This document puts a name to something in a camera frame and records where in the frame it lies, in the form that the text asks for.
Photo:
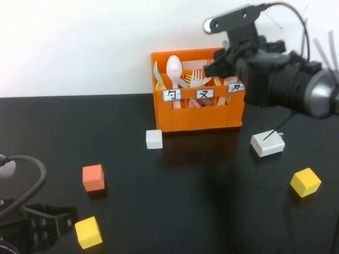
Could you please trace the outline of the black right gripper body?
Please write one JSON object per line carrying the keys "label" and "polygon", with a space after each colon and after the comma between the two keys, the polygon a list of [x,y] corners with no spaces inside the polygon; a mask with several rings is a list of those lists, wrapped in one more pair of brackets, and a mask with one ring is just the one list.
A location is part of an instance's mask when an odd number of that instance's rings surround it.
{"label": "black right gripper body", "polygon": [[262,36],[258,44],[244,41],[238,46],[224,46],[224,77],[270,78],[288,64],[283,41],[267,42]]}

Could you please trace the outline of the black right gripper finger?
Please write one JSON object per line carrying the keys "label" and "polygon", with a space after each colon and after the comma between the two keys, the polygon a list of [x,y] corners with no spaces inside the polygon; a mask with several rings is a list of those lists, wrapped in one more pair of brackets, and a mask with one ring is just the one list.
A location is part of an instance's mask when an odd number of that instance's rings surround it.
{"label": "black right gripper finger", "polygon": [[203,66],[204,73],[207,77],[228,78],[235,75],[233,66],[225,59],[213,61]]}
{"label": "black right gripper finger", "polygon": [[232,62],[233,61],[233,49],[232,48],[218,49],[213,53],[213,58],[214,58],[214,62],[217,62],[217,61]]}

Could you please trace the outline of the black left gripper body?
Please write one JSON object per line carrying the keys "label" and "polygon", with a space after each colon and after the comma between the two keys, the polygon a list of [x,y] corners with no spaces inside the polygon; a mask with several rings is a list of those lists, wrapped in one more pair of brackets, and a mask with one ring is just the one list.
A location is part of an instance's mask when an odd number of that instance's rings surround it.
{"label": "black left gripper body", "polygon": [[1,219],[1,251],[30,251],[31,233],[25,206]]}

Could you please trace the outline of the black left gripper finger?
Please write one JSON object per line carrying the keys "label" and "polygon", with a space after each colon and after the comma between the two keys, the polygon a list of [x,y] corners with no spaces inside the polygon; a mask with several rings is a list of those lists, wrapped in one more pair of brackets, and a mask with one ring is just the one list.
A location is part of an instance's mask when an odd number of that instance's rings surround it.
{"label": "black left gripper finger", "polygon": [[72,232],[74,224],[79,221],[78,211],[74,206],[56,207],[46,205],[46,214],[49,215],[48,222],[56,229],[57,234]]}
{"label": "black left gripper finger", "polygon": [[51,248],[61,235],[70,232],[70,215],[50,215],[26,210],[29,217],[31,248]]}

